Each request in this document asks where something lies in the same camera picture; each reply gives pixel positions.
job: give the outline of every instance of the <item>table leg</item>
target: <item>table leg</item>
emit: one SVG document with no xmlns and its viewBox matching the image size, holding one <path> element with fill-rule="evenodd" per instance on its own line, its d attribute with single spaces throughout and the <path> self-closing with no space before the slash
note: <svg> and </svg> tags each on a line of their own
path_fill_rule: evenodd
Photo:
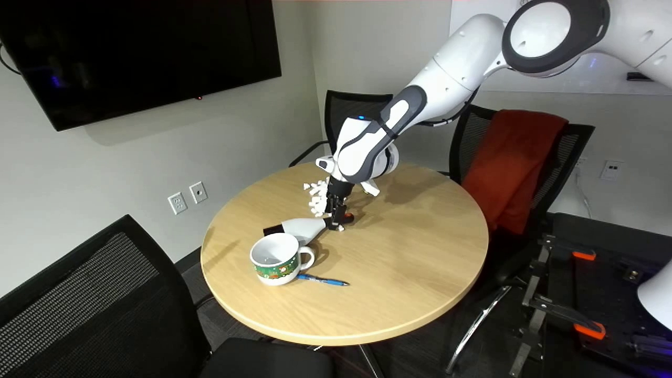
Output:
<svg viewBox="0 0 672 378">
<path fill-rule="evenodd" d="M 359 343 L 359 351 L 361 351 L 361 356 L 364 356 L 366 366 L 372 369 L 373 378 L 384 378 L 375 356 L 370 354 L 364 343 Z"/>
</svg>

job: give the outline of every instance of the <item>chair backrest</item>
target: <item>chair backrest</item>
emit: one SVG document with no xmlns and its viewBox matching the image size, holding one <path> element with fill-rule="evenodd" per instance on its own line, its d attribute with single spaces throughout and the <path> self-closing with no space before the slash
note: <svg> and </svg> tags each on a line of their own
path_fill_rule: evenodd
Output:
<svg viewBox="0 0 672 378">
<path fill-rule="evenodd" d="M 195 376 L 205 358 L 185 280 L 131 215 L 0 298 L 0 376 Z"/>
<path fill-rule="evenodd" d="M 453 140 L 450 146 L 450 175 L 456 182 L 463 182 L 468 165 L 472 164 L 476 148 L 490 127 L 492 118 L 498 110 L 468 105 L 464 112 L 458 119 Z M 568 124 L 561 136 L 556 138 L 556 145 L 550 151 L 550 159 L 540 173 L 540 182 L 536 189 L 531 215 L 529 221 L 537 221 L 537 215 L 545 213 L 545 209 L 552 206 L 561 189 L 565 186 L 573 165 L 578 164 L 594 125 L 585 124 Z"/>
<path fill-rule="evenodd" d="M 327 89 L 323 125 L 325 125 L 329 148 L 337 151 L 338 132 L 347 118 L 380 119 L 380 109 L 390 101 L 392 101 L 392 95 Z"/>
</svg>

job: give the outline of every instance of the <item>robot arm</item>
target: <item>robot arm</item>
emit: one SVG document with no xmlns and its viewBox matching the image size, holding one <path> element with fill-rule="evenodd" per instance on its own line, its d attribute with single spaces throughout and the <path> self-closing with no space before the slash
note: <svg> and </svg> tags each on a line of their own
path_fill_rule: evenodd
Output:
<svg viewBox="0 0 672 378">
<path fill-rule="evenodd" d="M 392 140 L 398 135 L 419 122 L 458 115 L 498 69 L 558 76 L 584 52 L 602 52 L 672 86 L 669 16 L 669 0 L 529 0 L 508 23 L 494 14 L 468 18 L 380 110 L 383 122 L 343 124 L 333 156 L 317 159 L 329 171 L 333 206 L 325 211 L 344 213 L 353 185 L 394 169 Z"/>
</svg>

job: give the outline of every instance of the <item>small object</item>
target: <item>small object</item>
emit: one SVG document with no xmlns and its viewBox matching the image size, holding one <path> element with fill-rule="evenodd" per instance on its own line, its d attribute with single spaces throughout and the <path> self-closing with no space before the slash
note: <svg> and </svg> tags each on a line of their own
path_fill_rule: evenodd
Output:
<svg viewBox="0 0 672 378">
<path fill-rule="evenodd" d="M 304 272 L 304 271 L 298 271 L 296 277 L 302 278 L 302 280 L 321 280 L 321 284 L 327 284 L 327 286 L 351 286 L 349 280 L 343 280 L 343 278 L 320 277 L 320 275 L 310 275 L 310 272 Z"/>
<path fill-rule="evenodd" d="M 575 250 L 571 252 L 573 259 L 585 259 L 585 263 L 594 263 L 596 259 L 596 252 L 592 250 Z"/>
<path fill-rule="evenodd" d="M 264 227 L 262 232 L 289 232 L 301 246 L 308 246 L 325 227 L 327 223 L 323 219 L 288 219 L 280 224 Z"/>
</svg>

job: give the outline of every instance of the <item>table top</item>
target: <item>table top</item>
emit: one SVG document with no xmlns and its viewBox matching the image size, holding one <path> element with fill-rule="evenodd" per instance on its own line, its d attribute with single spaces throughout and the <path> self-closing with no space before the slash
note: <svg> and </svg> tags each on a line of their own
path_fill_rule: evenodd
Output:
<svg viewBox="0 0 672 378">
<path fill-rule="evenodd" d="M 417 165 L 377 178 L 377 196 L 358 185 L 347 202 L 354 223 L 310 244 L 317 263 L 308 272 L 351 286 L 262 286 L 247 255 L 253 244 L 268 224 L 310 219 L 302 185 L 321 178 L 312 164 L 285 167 L 238 192 L 212 219 L 201 269 L 238 321 L 296 343 L 367 343 L 430 322 L 472 288 L 487 253 L 487 223 L 460 185 Z"/>
</svg>

